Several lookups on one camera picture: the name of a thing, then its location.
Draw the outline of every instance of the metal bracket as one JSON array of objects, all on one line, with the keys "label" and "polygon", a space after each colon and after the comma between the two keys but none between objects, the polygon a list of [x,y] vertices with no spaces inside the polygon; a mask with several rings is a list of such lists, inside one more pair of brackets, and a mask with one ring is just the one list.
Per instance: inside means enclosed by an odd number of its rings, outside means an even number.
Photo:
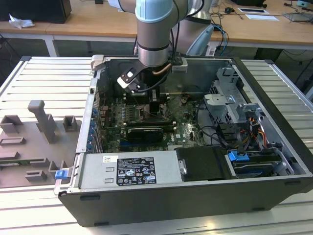
[{"label": "metal bracket", "polygon": [[91,58],[91,70],[96,71],[100,69],[100,65],[104,63],[104,55],[93,55]]},{"label": "metal bracket", "polygon": [[139,81],[136,77],[146,68],[147,66],[137,60],[117,79],[118,84],[126,91],[134,93],[136,89],[140,88]]}]

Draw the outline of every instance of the computer case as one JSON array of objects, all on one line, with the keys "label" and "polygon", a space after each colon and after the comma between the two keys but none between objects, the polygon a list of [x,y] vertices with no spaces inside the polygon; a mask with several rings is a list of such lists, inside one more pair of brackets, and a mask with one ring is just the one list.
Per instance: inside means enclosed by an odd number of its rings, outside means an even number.
[{"label": "computer case", "polygon": [[69,0],[0,0],[0,20],[9,20],[9,14],[21,20],[64,24],[71,13]]}]

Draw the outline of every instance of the warning label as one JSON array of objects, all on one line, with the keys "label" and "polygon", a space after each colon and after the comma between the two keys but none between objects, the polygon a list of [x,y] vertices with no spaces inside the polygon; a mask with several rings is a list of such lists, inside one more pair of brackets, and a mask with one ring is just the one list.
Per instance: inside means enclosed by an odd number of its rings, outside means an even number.
[{"label": "warning label", "polygon": [[156,184],[156,169],[153,158],[117,159],[117,185]]}]

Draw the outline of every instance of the blue clip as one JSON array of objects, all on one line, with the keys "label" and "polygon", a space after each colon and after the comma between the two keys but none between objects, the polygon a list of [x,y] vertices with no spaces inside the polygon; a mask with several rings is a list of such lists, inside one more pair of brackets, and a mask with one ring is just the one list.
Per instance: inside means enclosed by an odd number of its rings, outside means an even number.
[{"label": "blue clip", "polygon": [[67,180],[68,170],[57,170],[54,178],[56,180]]},{"label": "blue clip", "polygon": [[249,161],[250,160],[247,153],[244,155],[238,155],[237,151],[231,151],[228,154],[228,157],[231,161]]}]

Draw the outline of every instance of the blue cable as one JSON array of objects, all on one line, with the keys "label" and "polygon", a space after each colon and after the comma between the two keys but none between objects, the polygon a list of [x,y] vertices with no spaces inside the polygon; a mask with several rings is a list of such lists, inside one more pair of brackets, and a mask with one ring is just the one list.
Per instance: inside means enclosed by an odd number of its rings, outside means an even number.
[{"label": "blue cable", "polygon": [[223,55],[223,53],[224,53],[224,51],[225,51],[225,49],[226,49],[226,44],[227,44],[227,37],[226,37],[226,34],[225,34],[225,32],[224,32],[224,30],[222,30],[220,27],[218,27],[216,24],[213,24],[213,26],[214,27],[216,27],[222,34],[223,34],[223,36],[224,36],[224,47],[223,47],[223,50],[222,50],[222,52],[221,52],[221,54],[220,54],[220,56],[222,56]]}]

